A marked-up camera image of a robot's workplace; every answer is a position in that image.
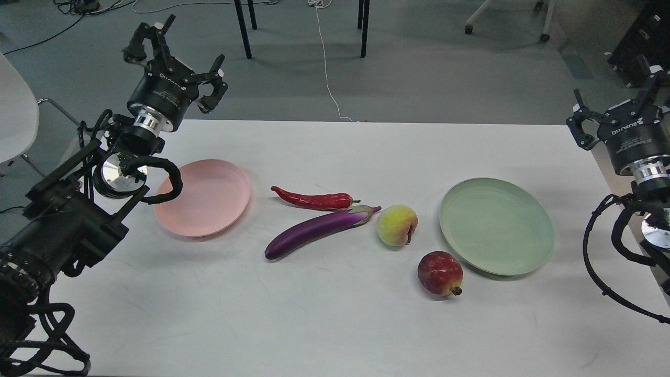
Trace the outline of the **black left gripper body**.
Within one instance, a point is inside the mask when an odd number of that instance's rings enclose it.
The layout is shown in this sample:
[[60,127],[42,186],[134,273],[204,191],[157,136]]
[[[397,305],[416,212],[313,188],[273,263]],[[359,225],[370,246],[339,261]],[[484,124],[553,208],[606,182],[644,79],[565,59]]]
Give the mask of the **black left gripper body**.
[[148,132],[175,132],[187,108],[198,96],[198,84],[189,81],[195,72],[189,67],[168,71],[144,67],[144,73],[127,102],[136,117],[134,126]]

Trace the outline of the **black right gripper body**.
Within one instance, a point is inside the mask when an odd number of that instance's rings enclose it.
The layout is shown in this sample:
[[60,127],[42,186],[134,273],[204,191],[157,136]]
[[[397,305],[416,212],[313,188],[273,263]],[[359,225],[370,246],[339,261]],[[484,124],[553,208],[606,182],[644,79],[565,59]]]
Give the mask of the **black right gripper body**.
[[660,160],[668,167],[668,126],[664,112],[656,105],[643,105],[639,112],[633,102],[622,102],[606,111],[605,147],[613,171],[632,176],[633,165],[641,160]]

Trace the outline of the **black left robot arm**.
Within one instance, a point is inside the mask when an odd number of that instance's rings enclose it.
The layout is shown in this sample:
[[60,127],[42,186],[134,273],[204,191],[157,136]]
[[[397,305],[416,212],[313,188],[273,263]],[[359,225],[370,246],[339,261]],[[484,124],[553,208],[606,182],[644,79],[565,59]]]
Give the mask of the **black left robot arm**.
[[159,157],[160,135],[177,131],[193,103],[210,113],[228,84],[223,54],[197,74],[170,52],[165,36],[174,20],[141,23],[124,50],[125,62],[144,69],[127,103],[131,115],[107,109],[93,127],[79,124],[89,143],[27,193],[29,222],[2,245],[2,376],[88,374],[91,357],[67,334],[75,310],[50,301],[52,285],[105,259],[139,203],[165,203],[183,189],[178,167]]

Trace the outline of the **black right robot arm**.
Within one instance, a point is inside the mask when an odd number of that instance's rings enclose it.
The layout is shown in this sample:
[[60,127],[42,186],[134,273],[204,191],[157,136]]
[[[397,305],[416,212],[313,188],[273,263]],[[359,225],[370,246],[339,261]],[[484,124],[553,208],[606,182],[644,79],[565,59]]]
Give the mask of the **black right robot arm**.
[[589,276],[603,296],[660,324],[668,324],[667,316],[647,311],[610,288],[594,270],[588,251],[589,235],[598,217],[612,205],[619,205],[620,214],[610,235],[615,251],[631,262],[668,274],[669,138],[664,122],[668,101],[663,105],[655,102],[661,85],[668,83],[668,71],[649,64],[643,56],[638,56],[636,62],[644,81],[634,98],[597,112],[586,105],[576,89],[576,105],[566,124],[578,147],[591,150],[602,143],[613,172],[632,179],[630,193],[607,195],[591,213],[582,241]]

